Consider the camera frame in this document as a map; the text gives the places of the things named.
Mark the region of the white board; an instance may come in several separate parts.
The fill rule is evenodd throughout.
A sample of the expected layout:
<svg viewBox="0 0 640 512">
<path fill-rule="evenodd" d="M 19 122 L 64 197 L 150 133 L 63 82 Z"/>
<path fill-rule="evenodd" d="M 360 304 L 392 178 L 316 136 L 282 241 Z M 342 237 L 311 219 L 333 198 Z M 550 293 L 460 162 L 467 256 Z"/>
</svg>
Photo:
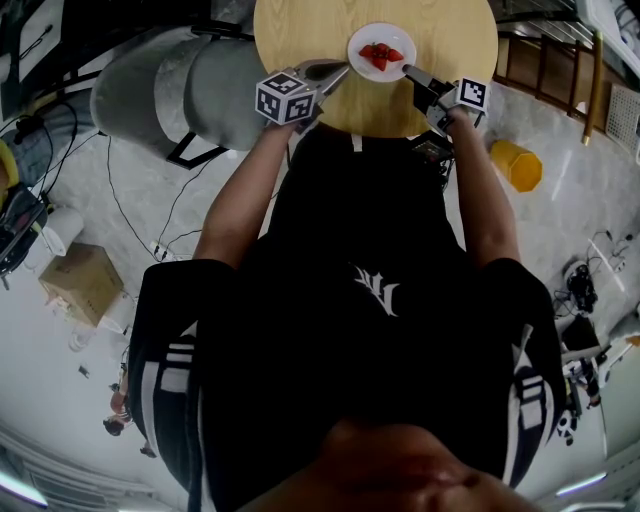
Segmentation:
<svg viewBox="0 0 640 512">
<path fill-rule="evenodd" d="M 65 0 L 44 0 L 26 19 L 20 33 L 20 82 L 60 43 L 64 3 Z"/>
</svg>

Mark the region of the black waist-mounted device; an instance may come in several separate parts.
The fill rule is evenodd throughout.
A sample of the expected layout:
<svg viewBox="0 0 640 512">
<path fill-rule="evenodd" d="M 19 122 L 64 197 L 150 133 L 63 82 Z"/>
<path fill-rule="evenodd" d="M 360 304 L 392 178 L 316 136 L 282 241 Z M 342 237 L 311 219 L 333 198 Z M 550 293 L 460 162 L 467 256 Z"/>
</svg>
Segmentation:
<svg viewBox="0 0 640 512">
<path fill-rule="evenodd" d="M 423 140 L 414 144 L 411 150 L 420 154 L 427 163 L 437 165 L 440 174 L 444 174 L 449 169 L 449 164 L 453 160 L 452 145 L 447 140 Z"/>
</svg>

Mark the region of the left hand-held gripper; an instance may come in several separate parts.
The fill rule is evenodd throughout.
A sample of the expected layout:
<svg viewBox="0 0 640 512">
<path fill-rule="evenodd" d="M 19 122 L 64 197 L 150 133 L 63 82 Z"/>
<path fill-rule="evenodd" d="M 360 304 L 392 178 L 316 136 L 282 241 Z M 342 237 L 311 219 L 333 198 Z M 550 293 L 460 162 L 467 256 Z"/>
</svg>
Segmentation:
<svg viewBox="0 0 640 512">
<path fill-rule="evenodd" d="M 346 79 L 349 64 L 335 59 L 313 59 L 278 71 L 256 84 L 255 111 L 279 126 L 296 125 L 306 131 L 319 116 L 318 104 Z"/>
</svg>

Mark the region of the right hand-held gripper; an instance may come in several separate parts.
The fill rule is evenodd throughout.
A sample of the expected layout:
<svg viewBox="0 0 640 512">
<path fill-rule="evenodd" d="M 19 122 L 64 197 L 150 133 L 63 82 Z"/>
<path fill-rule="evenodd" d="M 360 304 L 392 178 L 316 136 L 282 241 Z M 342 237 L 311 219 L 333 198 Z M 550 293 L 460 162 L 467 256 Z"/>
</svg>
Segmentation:
<svg viewBox="0 0 640 512">
<path fill-rule="evenodd" d="M 402 70 L 414 85 L 414 107 L 424 116 L 428 113 L 428 124 L 440 135 L 446 135 L 447 127 L 451 124 L 449 111 L 453 108 L 465 110 L 475 127 L 487 114 L 487 84 L 466 77 L 455 83 L 442 82 L 410 64 L 405 64 Z"/>
</svg>

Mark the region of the white paper roll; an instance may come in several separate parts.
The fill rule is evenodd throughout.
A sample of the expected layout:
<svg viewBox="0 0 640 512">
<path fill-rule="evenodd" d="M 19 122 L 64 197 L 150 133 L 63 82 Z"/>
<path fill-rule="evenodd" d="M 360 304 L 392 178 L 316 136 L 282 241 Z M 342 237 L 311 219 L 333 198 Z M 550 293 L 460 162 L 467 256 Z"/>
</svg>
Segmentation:
<svg viewBox="0 0 640 512">
<path fill-rule="evenodd" d="M 48 216 L 42 235 L 54 255 L 65 256 L 83 228 L 84 221 L 78 211 L 70 207 L 60 207 Z"/>
</svg>

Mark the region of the black desk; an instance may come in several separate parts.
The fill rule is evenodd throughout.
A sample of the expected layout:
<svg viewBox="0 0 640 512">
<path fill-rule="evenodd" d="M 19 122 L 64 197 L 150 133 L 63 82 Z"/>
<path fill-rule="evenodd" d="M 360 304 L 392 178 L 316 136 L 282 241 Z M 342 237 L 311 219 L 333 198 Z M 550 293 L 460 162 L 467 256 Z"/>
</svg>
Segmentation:
<svg viewBox="0 0 640 512">
<path fill-rule="evenodd" d="M 109 0 L 65 0 L 60 43 L 19 81 L 20 33 L 44 0 L 0 1 L 0 113 L 16 114 L 36 95 L 102 52 L 116 30 Z"/>
</svg>

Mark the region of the round wooden table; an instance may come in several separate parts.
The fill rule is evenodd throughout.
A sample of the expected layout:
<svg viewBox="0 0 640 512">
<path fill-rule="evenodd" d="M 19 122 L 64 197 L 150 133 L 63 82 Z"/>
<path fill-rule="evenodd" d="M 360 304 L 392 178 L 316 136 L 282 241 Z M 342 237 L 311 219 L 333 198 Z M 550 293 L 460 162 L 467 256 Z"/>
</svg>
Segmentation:
<svg viewBox="0 0 640 512">
<path fill-rule="evenodd" d="M 347 57 L 361 27 L 386 22 L 403 29 L 420 69 L 444 81 L 491 81 L 498 31 L 488 0 L 257 0 L 254 36 L 269 72 L 311 59 Z M 356 71 L 323 103 L 321 122 L 379 138 L 417 136 L 427 128 L 406 79 L 375 83 Z"/>
</svg>

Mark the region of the yellow plastic bin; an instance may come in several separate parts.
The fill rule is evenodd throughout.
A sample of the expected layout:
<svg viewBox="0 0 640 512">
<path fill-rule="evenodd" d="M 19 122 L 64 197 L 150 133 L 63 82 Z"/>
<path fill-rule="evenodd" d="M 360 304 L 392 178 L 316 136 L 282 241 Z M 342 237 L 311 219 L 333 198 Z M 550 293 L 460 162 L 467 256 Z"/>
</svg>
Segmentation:
<svg viewBox="0 0 640 512">
<path fill-rule="evenodd" d="M 490 156 L 503 177 L 519 193 L 533 191 L 543 178 L 543 164 L 536 154 L 510 141 L 495 141 Z"/>
</svg>

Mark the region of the person's right forearm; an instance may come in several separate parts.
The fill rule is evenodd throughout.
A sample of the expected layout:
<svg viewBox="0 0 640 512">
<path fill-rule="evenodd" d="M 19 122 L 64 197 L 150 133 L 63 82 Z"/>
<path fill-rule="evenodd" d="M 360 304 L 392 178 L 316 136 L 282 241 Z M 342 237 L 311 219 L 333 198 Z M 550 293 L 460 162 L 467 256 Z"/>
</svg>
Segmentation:
<svg viewBox="0 0 640 512">
<path fill-rule="evenodd" d="M 463 108 L 451 109 L 449 118 L 466 251 L 479 267 L 518 261 L 515 216 L 484 142 Z"/>
</svg>

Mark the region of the dark wooden chair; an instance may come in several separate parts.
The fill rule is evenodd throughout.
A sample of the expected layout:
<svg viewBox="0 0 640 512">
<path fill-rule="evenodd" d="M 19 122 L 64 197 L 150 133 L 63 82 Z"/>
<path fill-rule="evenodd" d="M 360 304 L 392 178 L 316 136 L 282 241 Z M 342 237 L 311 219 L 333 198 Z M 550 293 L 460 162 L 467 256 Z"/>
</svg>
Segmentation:
<svg viewBox="0 0 640 512">
<path fill-rule="evenodd" d="M 500 32 L 493 80 L 585 120 L 594 65 L 592 45 L 593 41 L 587 46 L 549 36 Z"/>
</svg>

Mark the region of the white plate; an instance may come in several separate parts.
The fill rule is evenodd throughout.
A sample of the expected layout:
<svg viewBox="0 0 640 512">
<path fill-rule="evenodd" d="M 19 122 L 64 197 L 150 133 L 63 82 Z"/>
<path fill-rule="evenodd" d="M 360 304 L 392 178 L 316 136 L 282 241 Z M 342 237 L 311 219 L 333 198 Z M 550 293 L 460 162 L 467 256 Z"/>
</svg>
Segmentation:
<svg viewBox="0 0 640 512">
<path fill-rule="evenodd" d="M 360 52 L 367 46 L 386 44 L 395 50 L 402 59 L 388 61 L 381 70 L 373 60 Z M 389 23 L 371 23 L 357 30 L 349 40 L 347 55 L 353 70 L 361 77 L 377 83 L 396 82 L 405 77 L 403 67 L 416 63 L 417 50 L 411 36 L 403 29 Z"/>
</svg>

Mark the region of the brown cardboard box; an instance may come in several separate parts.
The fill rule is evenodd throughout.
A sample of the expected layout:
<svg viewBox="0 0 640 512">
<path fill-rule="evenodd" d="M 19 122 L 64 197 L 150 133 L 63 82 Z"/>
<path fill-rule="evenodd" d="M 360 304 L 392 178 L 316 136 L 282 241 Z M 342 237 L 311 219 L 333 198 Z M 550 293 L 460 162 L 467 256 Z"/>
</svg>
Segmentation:
<svg viewBox="0 0 640 512">
<path fill-rule="evenodd" d="M 55 256 L 39 277 L 53 297 L 63 299 L 73 318 L 97 327 L 119 296 L 123 282 L 106 250 L 72 243 L 65 256 Z"/>
</svg>

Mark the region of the person's left forearm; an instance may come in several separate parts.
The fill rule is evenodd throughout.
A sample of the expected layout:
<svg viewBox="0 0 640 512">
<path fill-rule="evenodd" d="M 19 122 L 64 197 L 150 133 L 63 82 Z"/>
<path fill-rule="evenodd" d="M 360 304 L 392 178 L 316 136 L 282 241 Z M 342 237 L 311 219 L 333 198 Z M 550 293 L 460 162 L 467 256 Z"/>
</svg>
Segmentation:
<svg viewBox="0 0 640 512">
<path fill-rule="evenodd" d="M 204 219 L 193 254 L 236 269 L 258 239 L 276 185 L 293 124 L 271 125 L 217 194 Z"/>
</svg>

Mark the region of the white perforated basket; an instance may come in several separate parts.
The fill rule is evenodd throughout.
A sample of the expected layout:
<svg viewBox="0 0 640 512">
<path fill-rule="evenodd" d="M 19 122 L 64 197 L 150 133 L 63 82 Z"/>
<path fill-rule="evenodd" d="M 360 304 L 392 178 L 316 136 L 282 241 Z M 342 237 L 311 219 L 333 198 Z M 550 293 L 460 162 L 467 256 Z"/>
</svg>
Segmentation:
<svg viewBox="0 0 640 512">
<path fill-rule="evenodd" d="M 634 158 L 640 158 L 640 93 L 612 85 L 605 133 Z"/>
</svg>

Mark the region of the spare hand-held gripper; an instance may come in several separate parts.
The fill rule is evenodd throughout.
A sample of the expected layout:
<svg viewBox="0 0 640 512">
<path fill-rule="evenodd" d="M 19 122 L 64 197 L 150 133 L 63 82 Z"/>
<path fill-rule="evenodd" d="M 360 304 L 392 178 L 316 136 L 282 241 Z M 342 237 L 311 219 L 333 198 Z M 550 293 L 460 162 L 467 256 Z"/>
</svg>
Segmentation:
<svg viewBox="0 0 640 512">
<path fill-rule="evenodd" d="M 569 400 L 559 419 L 556 429 L 558 436 L 565 441 L 567 446 L 571 446 L 574 443 L 574 435 L 576 433 L 581 414 L 582 409 L 580 404 L 573 399 Z"/>
</svg>

